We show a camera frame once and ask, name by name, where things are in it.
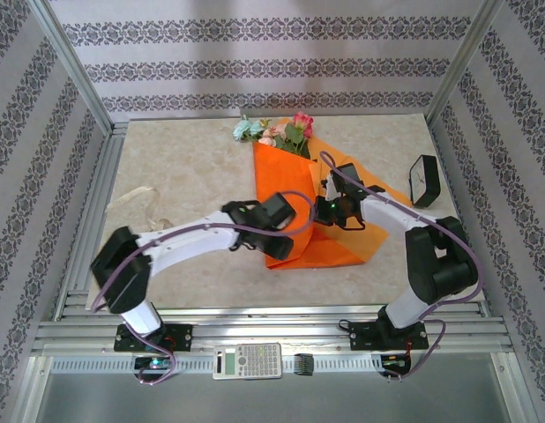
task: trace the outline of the marble surface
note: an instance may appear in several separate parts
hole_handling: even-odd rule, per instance
[[[155,187],[161,198],[153,218],[175,225],[199,219],[230,200],[253,199],[252,148],[233,140],[237,122],[131,122],[112,199],[139,186]],[[316,117],[314,132],[405,193],[415,160],[420,154],[435,155],[422,115]],[[443,175],[441,184],[441,196],[427,213],[455,215]],[[146,232],[144,211],[151,195],[111,210],[103,241],[120,226]],[[368,263],[331,269],[270,271],[257,251],[217,251],[167,268],[152,279],[148,296],[158,308],[384,304],[406,287],[404,242],[389,237]],[[88,305],[96,292],[93,284]]]

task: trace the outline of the orange wrapping paper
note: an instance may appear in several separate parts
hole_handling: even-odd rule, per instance
[[[412,205],[404,194],[376,178],[353,157],[343,154],[321,139],[312,136],[308,141],[308,149],[312,160],[268,145],[253,144],[255,183],[259,201],[285,190],[301,191],[312,201],[317,195],[323,195],[324,189],[320,182],[327,177],[330,168],[319,158],[319,152],[327,151],[335,158],[337,166],[353,163],[367,187],[378,185],[401,203]],[[296,211],[295,220],[287,229],[293,230],[306,222],[309,206],[297,197],[287,196],[287,200]],[[356,220],[350,219],[348,222],[358,227]],[[281,262],[266,256],[265,264],[269,269],[303,269],[366,263],[380,248],[386,236],[388,234],[384,229],[370,224],[367,224],[364,231],[349,232],[338,226],[315,223],[308,230],[293,237],[294,247],[286,260]]]

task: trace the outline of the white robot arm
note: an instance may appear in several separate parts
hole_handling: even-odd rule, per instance
[[[343,165],[338,170],[362,185],[354,165]],[[316,199],[319,223],[356,230],[347,227],[347,220],[355,218],[362,228],[363,222],[380,226],[406,243],[409,287],[379,313],[379,320],[385,320],[387,336],[418,323],[421,316],[439,301],[476,284],[476,268],[468,254],[432,226],[385,201],[392,197],[383,189],[370,187],[378,193],[378,197],[370,196],[333,171],[323,184],[325,197]],[[437,222],[462,241],[466,239],[459,221],[454,217],[436,219],[418,211],[416,213],[430,222]],[[437,250],[442,250],[442,254],[437,256]]]
[[[104,299],[109,311],[121,315],[138,334],[149,336],[164,326],[153,304],[146,300],[150,278],[173,264],[218,249],[234,251],[245,246],[284,260],[294,245],[291,238],[256,234],[241,227],[276,232],[294,217],[294,209],[281,194],[276,194],[262,204],[233,201],[205,218],[164,231],[132,234],[127,226],[120,227],[94,259],[91,269],[100,288],[106,291]],[[216,224],[238,227],[215,227]],[[145,254],[135,256],[108,284],[130,254],[160,239],[165,241],[156,242]]]

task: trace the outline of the patterned wallpaper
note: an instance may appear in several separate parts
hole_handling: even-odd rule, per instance
[[[23,0],[0,0],[0,421],[67,266],[103,136]]]
[[[419,113],[481,2],[51,4],[112,119],[123,122],[240,110]]]
[[[434,137],[545,421],[545,1],[504,3]]]

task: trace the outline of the gray floor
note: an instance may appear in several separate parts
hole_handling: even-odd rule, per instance
[[[182,375],[155,387],[131,375],[52,375],[40,423],[505,422],[488,354],[436,354],[420,373],[388,383],[376,373],[284,375],[216,382]]]

